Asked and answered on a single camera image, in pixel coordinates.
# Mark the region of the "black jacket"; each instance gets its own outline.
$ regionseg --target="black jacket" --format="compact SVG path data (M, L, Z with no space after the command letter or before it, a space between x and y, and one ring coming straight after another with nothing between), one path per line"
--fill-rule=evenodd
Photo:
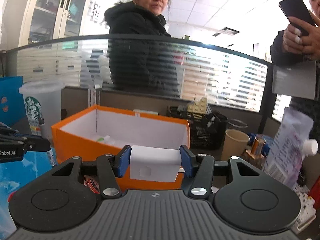
M168 36L162 15L155 16L133 2L108 9L110 34ZM178 81L170 45L157 41L111 40L108 46L111 80L116 90L176 96Z
M282 52L283 33L280 31L276 36L273 45L270 47L272 63L277 66L288 66L298 62L307 61L308 58L305 55L296 55L293 53ZM292 97L290 107L310 116L313 121L313 129L310 132L310 138L314 138L320 145L320 102Z

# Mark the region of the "black smartphone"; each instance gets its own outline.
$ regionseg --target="black smartphone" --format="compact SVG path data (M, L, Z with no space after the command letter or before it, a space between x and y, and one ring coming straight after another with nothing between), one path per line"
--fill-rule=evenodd
M306 5L302 0L283 0L280 2L279 7L281 8L288 20L290 16L294 16L300 20L310 23L313 26L316 26L316 23L312 19ZM292 23L290 20L289 22L291 25L301 30L302 36L309 35L309 33L301 26Z

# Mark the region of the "brown paper cup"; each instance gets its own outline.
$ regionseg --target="brown paper cup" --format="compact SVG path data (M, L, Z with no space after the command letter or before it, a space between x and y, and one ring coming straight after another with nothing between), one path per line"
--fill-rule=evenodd
M224 139L222 161L227 161L231 156L241 156L250 138L239 130L227 129Z

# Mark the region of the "glass cabinet door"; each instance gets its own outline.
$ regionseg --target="glass cabinet door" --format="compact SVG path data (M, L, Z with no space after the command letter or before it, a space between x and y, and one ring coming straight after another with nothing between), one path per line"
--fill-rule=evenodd
M58 9L64 9L64 4L64 0L36 1L28 44L52 40Z
M79 36L86 0L71 0L64 31L65 37Z

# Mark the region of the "person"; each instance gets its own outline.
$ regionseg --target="person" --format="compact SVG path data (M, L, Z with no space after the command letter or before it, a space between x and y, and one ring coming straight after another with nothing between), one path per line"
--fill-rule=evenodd
M316 25L320 27L320 0L309 0L310 12ZM287 29L280 31L270 47L272 63L277 66L293 65L298 62L320 61L320 29L309 23L289 17L290 21L308 31L308 36L301 36L301 30L289 24ZM310 138L320 145L320 102L292 97L290 107L310 116L314 120Z
M109 8L109 34L144 34L171 37L161 13L171 0L132 0ZM178 96L175 65L168 43L112 39L108 46L111 80L116 90Z

